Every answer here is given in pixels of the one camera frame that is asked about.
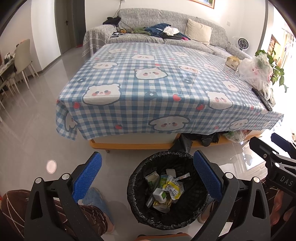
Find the hand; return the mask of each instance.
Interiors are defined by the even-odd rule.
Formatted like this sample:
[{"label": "hand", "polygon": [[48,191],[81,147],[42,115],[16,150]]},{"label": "hand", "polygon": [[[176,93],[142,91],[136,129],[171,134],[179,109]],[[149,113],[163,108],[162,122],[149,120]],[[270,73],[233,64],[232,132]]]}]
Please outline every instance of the hand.
[{"label": "hand", "polygon": [[[281,215],[279,213],[279,210],[281,209],[281,206],[283,204],[283,196],[284,192],[279,190],[274,198],[274,207],[272,208],[272,212],[270,215],[270,224],[271,226],[278,223],[279,219],[281,218]],[[291,217],[295,207],[290,208],[288,211],[284,214],[284,220],[287,222],[289,218]]]}]

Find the person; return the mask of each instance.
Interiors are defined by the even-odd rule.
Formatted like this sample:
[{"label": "person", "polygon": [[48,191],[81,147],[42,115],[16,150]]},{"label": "person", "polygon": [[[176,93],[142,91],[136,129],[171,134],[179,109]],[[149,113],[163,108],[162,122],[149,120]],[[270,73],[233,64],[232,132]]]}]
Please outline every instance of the person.
[{"label": "person", "polygon": [[[264,193],[267,198],[268,209],[270,214],[270,225],[273,226],[277,224],[280,220],[281,214],[280,209],[283,203],[283,196],[284,192],[275,188],[274,186],[268,186],[266,184],[265,178],[261,180]],[[242,198],[237,198],[231,213],[228,218],[228,222],[233,222],[235,220],[236,215],[238,214],[238,210],[240,209]],[[217,207],[217,201],[211,201],[207,207],[202,211],[202,213],[198,216],[197,220],[199,223],[205,223],[208,217],[210,216],[211,212]],[[292,215],[295,207],[290,208],[288,211],[285,212],[283,219],[284,221],[288,221],[290,216]]]},{"label": "person", "polygon": [[[28,190],[13,190],[4,194],[1,202],[1,210],[14,231],[24,239],[25,213],[30,196]],[[92,229],[102,236],[105,233],[114,231],[114,225],[111,221],[112,217],[98,189],[91,187],[87,191],[83,205],[80,205],[82,213],[87,218]],[[65,231],[75,237],[74,231],[71,229],[67,217],[63,211],[62,205],[55,200],[55,205],[59,214],[59,218],[65,228]]]}]

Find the sofa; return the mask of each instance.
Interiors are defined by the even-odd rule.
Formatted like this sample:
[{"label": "sofa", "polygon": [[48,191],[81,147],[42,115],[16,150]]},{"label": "sofa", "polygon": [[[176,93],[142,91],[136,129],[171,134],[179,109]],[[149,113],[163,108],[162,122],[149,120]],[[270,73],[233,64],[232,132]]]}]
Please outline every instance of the sofa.
[{"label": "sofa", "polygon": [[89,59],[105,44],[123,42],[147,42],[177,45],[213,54],[221,58],[237,56],[241,60],[245,58],[251,59],[251,56],[228,42],[226,30],[224,28],[202,18],[178,12],[150,8],[121,9],[119,16],[121,17],[121,21],[119,23],[120,29],[150,27],[158,23],[168,23],[172,27],[177,28],[183,34],[185,34],[187,21],[188,18],[190,18],[195,22],[202,23],[212,28],[210,45],[206,45],[195,40],[183,41],[175,39],[162,39],[145,34],[124,34],[119,37],[111,38],[112,34],[116,32],[117,29],[113,25],[101,25],[88,30],[85,34],[82,53],[84,61]]}]

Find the trash can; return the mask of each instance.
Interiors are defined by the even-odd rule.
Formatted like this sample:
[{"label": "trash can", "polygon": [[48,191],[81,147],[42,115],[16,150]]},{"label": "trash can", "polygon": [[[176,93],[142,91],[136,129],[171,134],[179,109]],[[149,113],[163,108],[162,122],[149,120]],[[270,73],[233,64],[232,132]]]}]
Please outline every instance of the trash can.
[{"label": "trash can", "polygon": [[[166,174],[166,169],[175,169],[177,177],[189,172],[190,177],[183,179],[184,193],[165,214],[146,206],[151,191],[145,177],[154,171],[161,176]],[[138,222],[160,230],[179,229],[191,224],[206,207],[209,198],[193,165],[193,156],[181,151],[158,152],[143,160],[130,176],[127,196]]]}]

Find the silver bolt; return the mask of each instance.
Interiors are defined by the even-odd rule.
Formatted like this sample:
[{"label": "silver bolt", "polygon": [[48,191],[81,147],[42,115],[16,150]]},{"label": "silver bolt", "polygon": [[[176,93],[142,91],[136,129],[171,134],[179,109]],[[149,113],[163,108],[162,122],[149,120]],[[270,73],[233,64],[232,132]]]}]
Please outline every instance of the silver bolt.
[{"label": "silver bolt", "polygon": [[256,183],[259,183],[259,182],[260,182],[260,179],[259,179],[258,177],[254,177],[253,180],[254,180],[254,182],[256,182]]},{"label": "silver bolt", "polygon": [[70,175],[68,173],[65,173],[64,175],[62,175],[62,179],[67,180],[70,177]]},{"label": "silver bolt", "polygon": [[40,183],[41,181],[42,179],[39,177],[39,178],[36,178],[35,183]]},{"label": "silver bolt", "polygon": [[230,172],[226,173],[225,176],[226,176],[228,179],[232,179],[232,178],[233,178],[233,175],[232,175]]}]

